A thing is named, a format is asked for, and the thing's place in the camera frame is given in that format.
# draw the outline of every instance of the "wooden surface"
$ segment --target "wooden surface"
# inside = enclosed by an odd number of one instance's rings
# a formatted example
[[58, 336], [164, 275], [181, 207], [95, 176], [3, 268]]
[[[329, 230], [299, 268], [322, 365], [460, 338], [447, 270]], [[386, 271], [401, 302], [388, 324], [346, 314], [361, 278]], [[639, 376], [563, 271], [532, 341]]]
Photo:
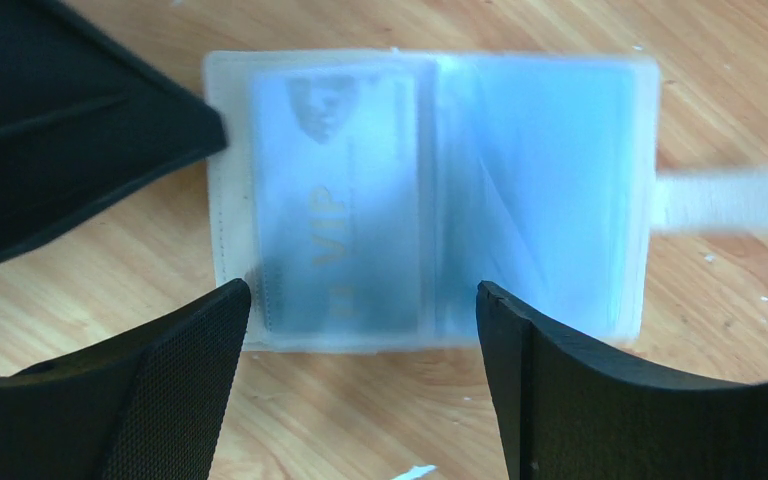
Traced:
[[[71, 0], [194, 91], [210, 50], [642, 51], [664, 74], [659, 168], [768, 164], [768, 0]], [[0, 374], [213, 285], [204, 164], [0, 266]], [[654, 238], [631, 350], [768, 379], [768, 237]], [[504, 478], [480, 353], [244, 354], [212, 478]]]

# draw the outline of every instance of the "black object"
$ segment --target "black object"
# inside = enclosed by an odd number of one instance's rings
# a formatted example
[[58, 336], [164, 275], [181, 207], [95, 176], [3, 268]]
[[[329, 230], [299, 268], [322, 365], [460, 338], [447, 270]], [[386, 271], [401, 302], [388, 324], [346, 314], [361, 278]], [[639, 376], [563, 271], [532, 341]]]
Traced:
[[768, 383], [648, 362], [489, 282], [476, 314], [511, 479], [768, 479]]
[[54, 0], [0, 0], [0, 262], [225, 148], [219, 115]]
[[206, 479], [250, 305], [248, 286], [233, 280], [0, 377], [0, 479]]

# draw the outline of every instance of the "transparent plastic sleeve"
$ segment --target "transparent plastic sleeve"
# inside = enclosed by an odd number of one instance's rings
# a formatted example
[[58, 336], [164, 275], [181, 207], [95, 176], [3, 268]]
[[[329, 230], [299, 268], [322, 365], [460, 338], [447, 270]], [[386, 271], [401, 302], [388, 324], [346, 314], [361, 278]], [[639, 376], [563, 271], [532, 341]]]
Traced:
[[218, 283], [244, 348], [477, 345], [492, 280], [611, 340], [637, 335], [658, 69], [645, 58], [214, 52]]

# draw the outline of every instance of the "paint speck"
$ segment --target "paint speck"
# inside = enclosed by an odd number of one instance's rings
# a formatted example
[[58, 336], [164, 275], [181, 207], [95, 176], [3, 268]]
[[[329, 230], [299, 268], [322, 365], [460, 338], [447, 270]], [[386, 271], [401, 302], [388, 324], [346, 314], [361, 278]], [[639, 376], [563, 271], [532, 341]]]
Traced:
[[416, 480], [418, 478], [422, 478], [429, 473], [433, 472], [434, 470], [437, 470], [437, 467], [434, 465], [426, 465], [424, 467], [417, 467], [413, 466], [410, 470], [407, 472], [397, 476], [393, 477], [393, 480]]

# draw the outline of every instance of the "wood grain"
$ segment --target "wood grain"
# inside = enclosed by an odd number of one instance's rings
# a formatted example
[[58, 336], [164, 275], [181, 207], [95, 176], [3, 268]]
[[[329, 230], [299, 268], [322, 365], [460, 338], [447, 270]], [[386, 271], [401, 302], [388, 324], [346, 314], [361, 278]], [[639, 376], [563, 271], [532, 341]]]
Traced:
[[[664, 73], [661, 169], [768, 164], [768, 0], [70, 3], [194, 91], [202, 57], [217, 49], [639, 47]], [[0, 265], [0, 374], [207, 292], [210, 255], [197, 165]], [[768, 236], [654, 238], [647, 282], [633, 352], [704, 375], [768, 379]], [[212, 478], [389, 479], [414, 464], [437, 465], [429, 479], [505, 476], [477, 350], [244, 354], [238, 372]]]

